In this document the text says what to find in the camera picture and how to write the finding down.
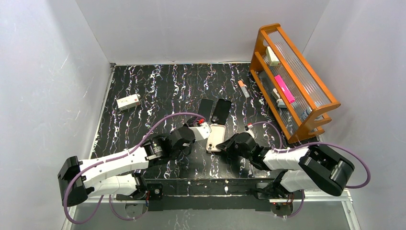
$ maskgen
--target wooden shelf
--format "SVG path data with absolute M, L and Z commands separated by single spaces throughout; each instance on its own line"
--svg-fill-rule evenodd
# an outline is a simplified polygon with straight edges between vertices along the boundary
M 273 67 L 266 64 L 264 57 L 268 46 L 281 65 Z M 327 112 L 340 106 L 279 24 L 266 25 L 259 29 L 250 72 L 289 143 L 324 133 L 321 125 L 331 121 Z M 282 77 L 295 97 L 295 102 L 288 102 L 276 83 L 274 78 L 276 75 Z M 273 88 L 279 92 L 287 108 L 277 107 L 276 100 L 271 96 Z M 308 107 L 312 112 L 303 119 L 302 113 Z

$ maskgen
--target acrylic shelf panel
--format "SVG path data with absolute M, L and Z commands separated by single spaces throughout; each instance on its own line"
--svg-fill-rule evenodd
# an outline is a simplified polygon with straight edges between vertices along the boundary
M 279 66 L 267 64 L 268 46 L 279 59 L 281 63 Z M 250 72 L 289 143 L 324 133 L 321 126 L 331 121 L 327 112 L 340 106 L 279 24 L 266 25 L 259 29 Z M 276 75 L 281 76 L 295 102 L 288 102 L 276 83 L 274 78 Z M 287 108 L 277 107 L 276 100 L 271 96 L 273 88 L 278 91 Z M 311 108 L 309 116 L 302 116 L 309 107 Z

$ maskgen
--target pink box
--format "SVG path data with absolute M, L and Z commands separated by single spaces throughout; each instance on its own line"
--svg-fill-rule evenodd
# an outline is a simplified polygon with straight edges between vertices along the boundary
M 278 83 L 279 87 L 282 89 L 283 94 L 285 94 L 286 98 L 288 99 L 289 103 L 294 102 L 294 97 L 289 91 L 288 87 L 286 87 L 285 82 L 282 80 L 280 75 L 275 76 L 276 83 Z

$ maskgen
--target small box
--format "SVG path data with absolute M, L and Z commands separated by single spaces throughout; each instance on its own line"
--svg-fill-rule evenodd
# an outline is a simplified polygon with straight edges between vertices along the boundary
M 123 111 L 132 107 L 139 106 L 141 104 L 139 98 L 139 94 L 133 94 L 125 98 L 117 99 L 118 109 L 120 111 Z
M 269 46 L 267 47 L 266 53 L 267 53 L 267 58 L 268 58 L 268 61 L 269 61 L 267 63 L 268 65 L 270 65 L 270 66 L 280 66 L 281 65 L 278 57 L 272 51 L 271 47 L 269 47 Z

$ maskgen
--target orange cap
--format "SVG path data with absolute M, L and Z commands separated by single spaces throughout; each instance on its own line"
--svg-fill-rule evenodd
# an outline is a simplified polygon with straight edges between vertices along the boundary
M 239 85 L 240 87 L 244 87 L 244 86 L 245 86 L 244 83 L 243 83 L 241 80 L 238 81 L 238 85 Z

